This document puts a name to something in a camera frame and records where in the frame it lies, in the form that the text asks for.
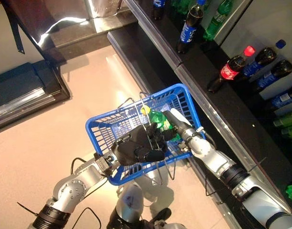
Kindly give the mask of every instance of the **plastic basket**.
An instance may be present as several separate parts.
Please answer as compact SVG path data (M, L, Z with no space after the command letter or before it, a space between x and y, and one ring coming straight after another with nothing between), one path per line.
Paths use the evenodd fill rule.
M90 118L86 123L86 130L98 154L103 155L107 153L117 138L141 125L141 122L144 124L148 122L148 119L140 113L142 102L157 111L175 108L194 127L200 127L200 121L188 88L183 84L175 84L144 98L142 101L139 100L125 107ZM182 153L178 148L178 142L169 141L167 145L169 151L166 153L165 161L159 163L137 163L133 166L125 167L120 166L108 178L110 183L113 185L124 184L158 167L188 158L192 155L191 152Z

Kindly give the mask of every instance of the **yellow bottle cap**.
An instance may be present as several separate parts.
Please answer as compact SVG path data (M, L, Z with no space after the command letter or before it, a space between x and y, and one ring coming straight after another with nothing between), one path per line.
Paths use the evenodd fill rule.
M150 113L150 107L148 107L147 105L144 105L144 106L142 106L142 108L141 108L141 113L143 114L143 115L147 115L147 114L149 114Z

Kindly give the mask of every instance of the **white tile floor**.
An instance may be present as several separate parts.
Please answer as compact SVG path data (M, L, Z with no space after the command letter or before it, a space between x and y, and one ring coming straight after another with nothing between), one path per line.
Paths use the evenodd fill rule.
M72 159L91 157L94 149L84 127L88 118L115 109L128 97L138 99L140 89L110 46L68 61L61 71L72 99L0 133L0 229L26 228L34 216L16 201L38 212L56 182L69 175ZM146 197L144 219L170 205L168 222L188 229L229 228L191 168L178 163L175 176L162 187L138 181ZM107 183L80 203L66 229L85 207L98 214L105 228L117 202L116 190ZM89 212L76 226L87 228L98 228Z

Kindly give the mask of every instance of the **red label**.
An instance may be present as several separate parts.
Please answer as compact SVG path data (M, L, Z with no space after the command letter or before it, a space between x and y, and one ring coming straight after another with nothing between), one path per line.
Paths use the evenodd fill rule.
M233 71L228 63L222 67L220 74L221 76L226 79L226 80L233 80L234 77L238 74L239 72Z

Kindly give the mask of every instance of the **black shelf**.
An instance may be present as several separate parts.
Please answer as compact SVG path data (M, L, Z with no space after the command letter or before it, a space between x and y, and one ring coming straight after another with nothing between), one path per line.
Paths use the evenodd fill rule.
M198 29L196 41L185 55L177 54L176 42L180 36L179 26L168 17L168 3L162 20L152 18L152 2L126 0L127 5L139 20L139 25L148 35L178 78L208 115L224 140L231 147L247 170L258 179L271 185L272 192L281 194L292 208L292 200L285 193L292 182L292 165L267 131L242 102L235 91L225 84L217 94L207 92L210 79L218 75L227 56L217 45L206 48L201 40L202 28Z

